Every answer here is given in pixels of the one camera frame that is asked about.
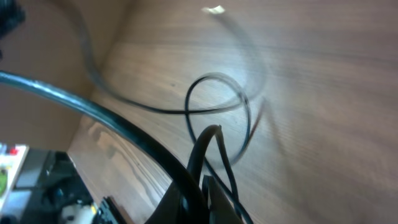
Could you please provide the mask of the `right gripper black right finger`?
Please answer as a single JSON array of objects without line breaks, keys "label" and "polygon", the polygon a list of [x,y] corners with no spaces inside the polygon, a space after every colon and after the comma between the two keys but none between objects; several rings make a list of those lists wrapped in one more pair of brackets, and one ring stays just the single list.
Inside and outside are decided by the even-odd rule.
[{"label": "right gripper black right finger", "polygon": [[243,224],[223,190],[212,176],[203,176],[202,192],[210,211],[209,224]]}]

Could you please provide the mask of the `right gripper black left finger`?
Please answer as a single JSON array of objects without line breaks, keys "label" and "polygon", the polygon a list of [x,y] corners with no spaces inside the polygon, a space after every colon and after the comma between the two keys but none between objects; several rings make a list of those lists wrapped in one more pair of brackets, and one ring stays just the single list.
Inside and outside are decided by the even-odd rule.
[{"label": "right gripper black left finger", "polygon": [[171,183],[157,208],[146,221],[146,224],[180,224],[184,221],[181,212],[182,194],[178,187]]}]

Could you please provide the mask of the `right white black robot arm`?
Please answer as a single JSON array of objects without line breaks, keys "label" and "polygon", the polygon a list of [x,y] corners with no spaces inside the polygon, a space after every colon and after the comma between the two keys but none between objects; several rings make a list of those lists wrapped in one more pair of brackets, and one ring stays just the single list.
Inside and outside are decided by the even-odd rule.
[{"label": "right white black robot arm", "polygon": [[[147,223],[241,223],[243,213],[233,208],[216,183],[206,175],[202,183],[209,216],[188,208],[171,184]],[[74,163],[64,152],[32,149],[1,209],[1,223],[106,223],[132,220],[113,197],[95,204]]]}]

